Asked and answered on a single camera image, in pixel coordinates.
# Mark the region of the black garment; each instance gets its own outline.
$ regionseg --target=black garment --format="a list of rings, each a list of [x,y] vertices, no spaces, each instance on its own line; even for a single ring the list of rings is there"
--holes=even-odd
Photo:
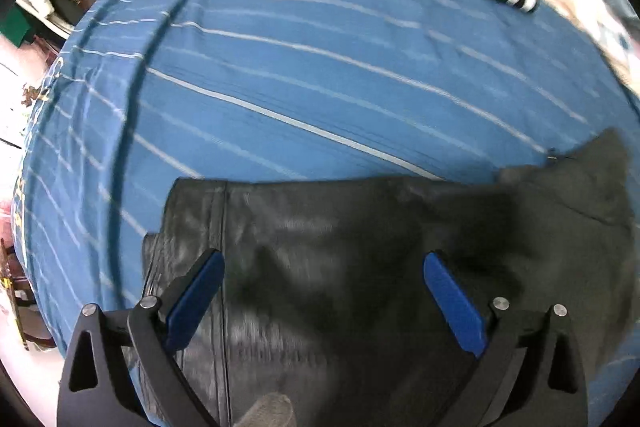
[[[76,26],[84,16],[84,10],[72,0],[50,0],[56,13],[72,26]]]
[[[481,313],[496,296],[512,309],[564,304],[589,380],[635,317],[625,177],[607,131],[494,185],[178,180],[161,232],[145,238],[145,294],[206,248],[224,253],[223,289],[177,357],[222,426],[273,391],[290,397],[299,425],[428,426],[473,356],[424,285],[424,255],[443,252]]]

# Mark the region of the blue bedsheet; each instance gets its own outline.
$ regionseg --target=blue bedsheet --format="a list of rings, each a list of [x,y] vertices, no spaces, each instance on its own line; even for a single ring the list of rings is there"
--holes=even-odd
[[[15,198],[17,251],[64,351],[82,304],[137,302],[140,246],[179,176],[490,182],[640,124],[588,37],[494,0],[98,0],[46,80]],[[590,386],[590,423],[640,338]]]

